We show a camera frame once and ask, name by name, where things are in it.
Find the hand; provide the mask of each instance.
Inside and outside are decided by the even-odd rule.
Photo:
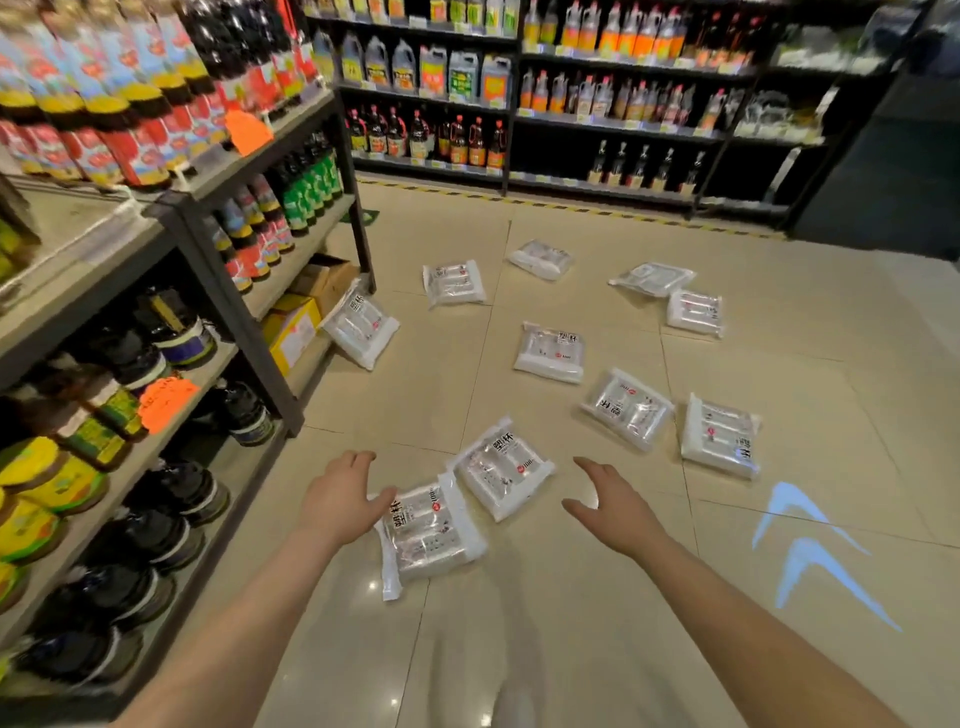
[[[367,477],[376,453],[347,450],[326,464],[303,497],[299,528],[329,540],[339,548],[363,536],[383,517],[396,497],[388,488],[367,500]]]
[[[579,500],[564,498],[564,509],[582,523],[601,544],[634,560],[652,538],[666,536],[647,501],[616,471],[613,465],[599,465],[586,457],[575,457],[597,490],[597,508]]]

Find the tiled floor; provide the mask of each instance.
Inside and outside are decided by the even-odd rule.
[[[380,185],[361,194],[381,211],[368,230],[377,298],[399,332],[372,373],[335,358],[182,639],[262,563],[311,477],[347,447],[378,451],[373,491],[409,487],[509,413],[558,472],[501,524],[468,496],[489,553],[410,585],[398,602],[380,600],[373,535],[344,549],[259,725],[480,727],[501,685],[530,695],[550,728],[742,725],[647,577],[561,508],[562,497],[595,499],[572,454],[614,463],[671,534],[911,725],[960,715],[960,364],[949,344],[960,341],[960,275],[800,241]],[[340,226],[331,249],[347,252],[348,235]],[[531,237],[576,256],[564,279],[503,262]],[[467,257],[492,305],[428,310],[420,266]],[[644,260],[697,270],[692,288],[725,297],[728,337],[668,328],[662,303],[607,285]],[[923,293],[920,308],[911,291]],[[524,320],[584,337],[585,386],[512,370]],[[761,415],[759,479],[682,462],[673,423],[643,454],[578,414],[610,366],[678,404],[692,391]],[[680,426],[683,416],[681,406]],[[829,524],[778,502],[797,493]],[[768,511],[786,515],[757,538]],[[814,566],[779,594],[785,560],[805,548],[839,564],[842,578]]]

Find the white package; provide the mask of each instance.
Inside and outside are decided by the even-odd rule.
[[[524,321],[514,369],[579,384],[584,380],[584,340],[575,333]]]
[[[386,349],[400,322],[380,310],[360,286],[361,280],[354,279],[320,326],[347,356],[372,372],[376,358]]]
[[[606,372],[580,406],[644,451],[674,410],[668,398],[619,369]]]
[[[538,278],[557,280],[570,269],[573,255],[539,240],[530,240],[507,255],[507,260]]]
[[[757,415],[703,401],[691,393],[680,454],[753,480],[760,472],[754,462],[754,438],[759,430]]]
[[[674,328],[706,333],[723,338],[723,298],[679,290],[670,294],[666,323]]]
[[[398,599],[405,583],[446,573],[487,551],[453,473],[397,494],[374,527],[383,552],[384,601]]]
[[[498,523],[519,510],[556,470],[518,437],[513,427],[509,416],[503,418],[446,463]]]
[[[424,265],[423,290],[431,308],[437,303],[483,303],[487,299],[476,260],[436,268]]]
[[[675,268],[662,263],[643,263],[622,276],[607,281],[610,285],[621,285],[648,296],[665,299],[673,291],[683,288],[697,276],[686,268]]]

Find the yellow box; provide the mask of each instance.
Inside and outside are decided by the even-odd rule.
[[[274,303],[263,320],[262,330],[281,374],[290,374],[317,335],[320,320],[317,303],[309,296],[287,293]]]

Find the plastic jug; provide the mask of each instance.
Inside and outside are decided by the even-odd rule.
[[[483,74],[480,79],[480,95],[491,106],[508,106],[510,98],[510,59],[502,56],[486,56],[483,59]]]
[[[420,88],[438,96],[446,93],[446,49],[443,46],[420,47]]]
[[[417,57],[414,49],[403,40],[394,50],[394,88],[397,91],[417,90]]]
[[[566,22],[564,23],[564,34],[560,39],[560,44],[565,48],[576,48],[577,41],[580,39],[580,3],[573,0],[573,5],[566,9]]]
[[[377,36],[367,43],[367,81],[380,88],[390,88],[390,64],[387,62],[387,46]]]
[[[467,101],[475,101],[480,83],[480,60],[470,51],[454,51],[450,54],[450,96],[457,94]]]
[[[353,33],[344,36],[344,45],[340,49],[340,67],[345,81],[359,83],[364,80],[363,46]]]

